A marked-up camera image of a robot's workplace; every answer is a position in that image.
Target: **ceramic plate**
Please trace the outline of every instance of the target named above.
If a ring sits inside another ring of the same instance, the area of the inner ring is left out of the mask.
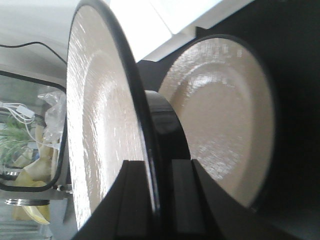
[[[176,111],[191,157],[243,206],[256,198],[274,143],[268,78],[242,44],[200,40],[168,71],[159,93]]]
[[[136,63],[104,3],[80,2],[67,62],[70,172],[80,228],[108,193],[123,160],[148,162],[157,154]]]

